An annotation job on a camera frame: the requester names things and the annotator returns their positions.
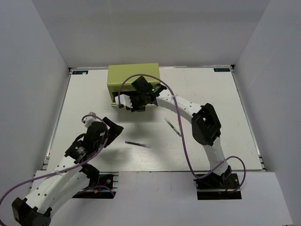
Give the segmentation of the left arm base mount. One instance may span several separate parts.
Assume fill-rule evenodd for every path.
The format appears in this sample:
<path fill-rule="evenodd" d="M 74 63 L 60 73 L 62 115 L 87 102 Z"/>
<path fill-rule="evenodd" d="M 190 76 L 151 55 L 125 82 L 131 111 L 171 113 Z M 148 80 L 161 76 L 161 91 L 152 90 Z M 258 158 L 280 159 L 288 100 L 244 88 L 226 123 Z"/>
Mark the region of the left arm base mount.
<path fill-rule="evenodd" d="M 99 173 L 98 184 L 91 189 L 83 189 L 73 199 L 113 199 L 117 193 L 119 182 L 118 172 Z"/>

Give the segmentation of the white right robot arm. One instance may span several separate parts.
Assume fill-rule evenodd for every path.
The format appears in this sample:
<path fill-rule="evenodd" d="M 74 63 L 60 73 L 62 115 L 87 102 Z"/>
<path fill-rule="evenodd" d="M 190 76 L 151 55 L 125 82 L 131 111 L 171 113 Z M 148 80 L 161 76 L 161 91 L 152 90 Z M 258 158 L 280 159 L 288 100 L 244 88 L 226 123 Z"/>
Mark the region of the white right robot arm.
<path fill-rule="evenodd" d="M 131 107 L 127 109 L 142 112 L 146 105 L 152 104 L 186 119 L 192 126 L 193 138 L 203 146 L 208 157 L 213 184 L 219 188 L 225 187 L 230 181 L 231 169 L 222 150 L 221 123 L 214 107 L 209 103 L 199 105 L 176 96 L 167 85 L 152 85 L 142 74 L 131 85 L 136 94 L 129 97 Z"/>

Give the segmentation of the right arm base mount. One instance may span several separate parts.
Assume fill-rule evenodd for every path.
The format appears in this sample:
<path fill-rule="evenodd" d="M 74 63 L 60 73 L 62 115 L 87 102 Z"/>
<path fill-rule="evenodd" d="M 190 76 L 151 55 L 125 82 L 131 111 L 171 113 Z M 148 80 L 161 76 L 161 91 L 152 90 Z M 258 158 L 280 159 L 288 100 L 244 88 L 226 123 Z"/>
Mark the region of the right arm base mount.
<path fill-rule="evenodd" d="M 213 174 L 204 179 L 194 179 L 198 200 L 241 200 L 237 173 L 231 173 L 226 181 L 221 184 Z"/>

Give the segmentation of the green refill pen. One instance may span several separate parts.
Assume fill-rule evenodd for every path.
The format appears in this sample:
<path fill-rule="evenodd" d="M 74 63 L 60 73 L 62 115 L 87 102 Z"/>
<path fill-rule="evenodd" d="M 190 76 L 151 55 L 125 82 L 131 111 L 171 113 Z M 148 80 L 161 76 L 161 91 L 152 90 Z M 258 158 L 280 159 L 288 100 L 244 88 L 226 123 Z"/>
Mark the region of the green refill pen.
<path fill-rule="evenodd" d="M 179 137 L 182 136 L 181 133 L 176 129 L 176 127 L 167 118 L 164 118 L 164 120 Z"/>

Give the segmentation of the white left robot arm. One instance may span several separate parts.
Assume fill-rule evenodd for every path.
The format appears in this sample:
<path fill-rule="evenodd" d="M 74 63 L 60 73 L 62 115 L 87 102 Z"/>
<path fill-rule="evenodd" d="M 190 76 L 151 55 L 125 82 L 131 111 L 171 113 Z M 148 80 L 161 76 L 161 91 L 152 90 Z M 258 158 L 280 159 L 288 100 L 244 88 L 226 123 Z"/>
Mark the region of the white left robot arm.
<path fill-rule="evenodd" d="M 48 226 L 55 213 L 78 192 L 95 188 L 100 171 L 88 163 L 110 145 L 123 127 L 107 117 L 82 119 L 86 132 L 78 135 L 53 172 L 23 199 L 12 202 L 14 219 L 22 226 Z"/>

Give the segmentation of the purple refill pen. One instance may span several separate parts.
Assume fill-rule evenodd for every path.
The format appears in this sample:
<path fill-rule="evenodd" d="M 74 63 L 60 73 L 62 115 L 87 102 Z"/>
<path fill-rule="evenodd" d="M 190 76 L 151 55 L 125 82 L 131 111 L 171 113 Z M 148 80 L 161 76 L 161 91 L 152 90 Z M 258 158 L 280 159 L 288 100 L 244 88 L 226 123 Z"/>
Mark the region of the purple refill pen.
<path fill-rule="evenodd" d="M 145 148 L 151 148 L 150 145 L 140 144 L 140 143 L 131 142 L 131 141 L 125 141 L 125 144 L 135 145 L 135 146 L 140 146 L 140 147 L 145 147 Z"/>

